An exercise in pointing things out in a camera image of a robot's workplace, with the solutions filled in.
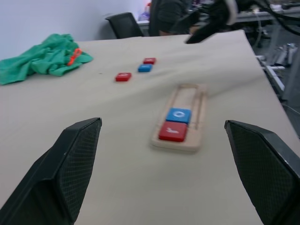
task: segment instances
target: beige tablecloth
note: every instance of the beige tablecloth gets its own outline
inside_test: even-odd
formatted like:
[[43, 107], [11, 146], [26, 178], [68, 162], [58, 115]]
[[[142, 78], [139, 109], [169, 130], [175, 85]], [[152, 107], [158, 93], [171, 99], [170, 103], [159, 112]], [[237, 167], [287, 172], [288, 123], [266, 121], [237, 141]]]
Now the beige tablecloth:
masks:
[[[225, 120], [299, 140], [242, 31], [196, 45], [187, 36], [80, 42], [95, 59], [61, 78], [33, 75], [0, 87], [0, 205], [67, 126], [102, 117], [98, 150], [77, 225], [259, 225], [239, 179]], [[150, 73], [138, 74], [145, 57]], [[114, 83], [118, 72], [132, 72]], [[153, 150], [149, 138], [180, 83], [207, 83], [202, 148]]]

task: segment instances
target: blue block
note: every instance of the blue block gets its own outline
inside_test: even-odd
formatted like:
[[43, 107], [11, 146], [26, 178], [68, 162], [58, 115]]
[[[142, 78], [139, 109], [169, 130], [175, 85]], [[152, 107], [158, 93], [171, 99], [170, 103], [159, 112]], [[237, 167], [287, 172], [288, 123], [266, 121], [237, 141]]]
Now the blue block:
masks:
[[138, 71], [139, 72], [150, 72], [152, 69], [152, 64], [142, 64], [140, 65]]
[[190, 109], [171, 108], [165, 120], [188, 124], [191, 114]]

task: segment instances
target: equipment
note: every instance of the equipment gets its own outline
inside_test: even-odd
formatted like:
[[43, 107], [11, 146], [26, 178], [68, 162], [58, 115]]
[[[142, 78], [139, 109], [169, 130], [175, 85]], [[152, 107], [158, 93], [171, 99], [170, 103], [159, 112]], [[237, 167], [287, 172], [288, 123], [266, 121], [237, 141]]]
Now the equipment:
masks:
[[187, 44], [194, 44], [201, 42], [209, 36], [219, 32], [226, 25], [233, 25], [235, 23], [237, 14], [241, 11], [249, 10], [252, 5], [259, 6], [262, 10], [269, 12], [278, 23], [283, 26], [287, 31], [300, 35], [299, 32], [294, 31], [288, 27], [284, 20], [294, 20], [300, 22], [300, 18], [289, 17], [279, 13], [275, 13], [267, 0], [216, 0], [211, 5], [200, 5], [200, 7], [191, 14], [181, 18], [172, 28], [173, 31], [189, 28], [191, 25], [199, 21], [199, 17], [203, 14], [208, 14], [208, 24], [197, 30], [186, 41]]
[[1, 225], [72, 225], [93, 170], [100, 118], [66, 128], [0, 210]]
[[225, 123], [240, 179], [265, 225], [300, 224], [300, 158], [273, 132]]

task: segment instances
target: floor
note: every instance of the floor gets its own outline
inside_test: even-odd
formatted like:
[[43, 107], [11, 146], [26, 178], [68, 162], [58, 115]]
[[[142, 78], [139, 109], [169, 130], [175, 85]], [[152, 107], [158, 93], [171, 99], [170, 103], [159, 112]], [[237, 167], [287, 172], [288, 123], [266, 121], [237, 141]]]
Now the floor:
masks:
[[[272, 32], [272, 26], [266, 27], [266, 30], [271, 33]], [[300, 38], [299, 36], [296, 36], [294, 34], [291, 34], [288, 31], [282, 30], [280, 32], [280, 38], [278, 40], [277, 45], [283, 45], [287, 43], [295, 43], [299, 44]], [[262, 48], [253, 48], [256, 55], [265, 55], [265, 53], [268, 50], [268, 45], [270, 41], [264, 40]], [[282, 79], [283, 84], [286, 84], [287, 79], [289, 78], [289, 73], [291, 69], [287, 68], [284, 71], [280, 72], [280, 76]], [[297, 75], [296, 81], [295, 81], [295, 87], [292, 90], [291, 99], [283, 103], [283, 107], [286, 111], [286, 114], [288, 118], [290, 119], [295, 131], [297, 132], [299, 138], [300, 138], [300, 74]]]

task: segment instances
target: white wall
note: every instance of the white wall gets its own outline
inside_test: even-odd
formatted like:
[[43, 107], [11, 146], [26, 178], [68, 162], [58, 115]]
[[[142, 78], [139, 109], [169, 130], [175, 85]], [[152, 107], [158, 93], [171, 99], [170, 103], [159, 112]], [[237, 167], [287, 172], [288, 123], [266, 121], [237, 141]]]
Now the white wall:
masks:
[[149, 0], [0, 0], [0, 60], [21, 54], [53, 33], [75, 41], [115, 38], [109, 15], [143, 12]]

